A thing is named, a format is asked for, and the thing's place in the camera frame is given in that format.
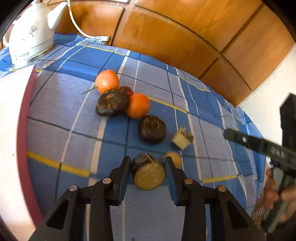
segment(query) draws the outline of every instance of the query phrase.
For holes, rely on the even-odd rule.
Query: kettle spout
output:
[[[67,6],[67,4],[67,2],[61,2],[58,6],[56,6],[55,9],[49,12],[47,20],[48,26],[51,30],[54,30],[59,24],[59,21],[61,20],[63,14],[63,10]]]

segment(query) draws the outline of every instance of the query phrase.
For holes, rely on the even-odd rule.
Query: kettle base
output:
[[[36,55],[35,57],[31,58],[31,59],[26,59],[26,60],[22,60],[19,61],[16,64],[12,64],[11,69],[20,69],[26,65],[31,64],[32,62],[42,58],[43,56],[47,55],[49,52],[51,52],[54,49],[54,46],[52,45],[51,47],[49,47],[47,50],[41,52],[40,54]]]

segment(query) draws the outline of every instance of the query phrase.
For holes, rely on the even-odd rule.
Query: finger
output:
[[[281,198],[285,202],[296,199],[296,185],[286,188],[281,193]]]
[[[269,200],[264,200],[263,205],[267,209],[273,209],[274,208],[274,202]]]
[[[270,177],[267,179],[265,183],[263,193],[265,194],[269,190],[275,190],[275,187],[276,187],[276,182],[273,180],[273,178]]]
[[[265,200],[276,202],[279,200],[279,195],[275,191],[267,191],[265,194]]]
[[[272,170],[271,169],[267,169],[265,172],[266,176],[268,177],[272,177]]]
[[[296,200],[293,200],[289,203],[286,211],[281,215],[281,223],[288,221],[296,211]]]

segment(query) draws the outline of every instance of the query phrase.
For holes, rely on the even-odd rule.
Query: tablecloth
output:
[[[261,137],[240,108],[196,77],[150,56],[74,34],[55,34],[54,43],[53,51],[32,63],[39,74],[27,133],[31,181],[44,215],[70,185],[93,185],[118,167],[123,156],[150,153],[162,161],[168,151],[181,155],[187,177],[212,188],[226,186],[251,214],[262,188],[266,157],[223,138],[225,128]],[[5,48],[0,51],[0,77],[15,71],[11,66]],[[138,120],[127,115],[106,118],[95,113],[99,92],[81,93],[105,69],[118,73],[120,86],[149,97],[149,114],[159,116],[167,127],[163,142],[142,142]],[[194,136],[193,144],[183,152],[171,144],[181,126]],[[206,210],[210,240],[208,206]],[[130,179],[122,205],[111,207],[111,219],[114,240],[177,241],[181,240],[184,207],[174,206],[166,181],[145,192]]]

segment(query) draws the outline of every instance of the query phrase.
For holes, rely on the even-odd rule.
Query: wooden cabinet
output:
[[[221,51],[260,6],[260,0],[137,0],[136,5],[188,27]]]
[[[254,91],[294,44],[281,20],[263,6],[223,55]]]
[[[61,1],[51,0],[49,6]],[[260,0],[80,0],[71,6],[85,33],[110,36],[110,45],[200,77],[234,105],[274,71],[294,44]],[[68,9],[56,31],[78,33]]]
[[[224,59],[219,58],[200,78],[233,105],[238,105],[251,90],[240,74]]]
[[[84,33],[90,36],[110,36],[109,44],[112,43],[123,12],[122,7],[101,5],[99,1],[71,1],[71,9],[75,22]],[[68,8],[64,10],[56,32],[80,34],[71,21]]]
[[[217,53],[195,34],[149,12],[132,11],[113,44],[150,55],[194,76],[200,76],[217,57]]]

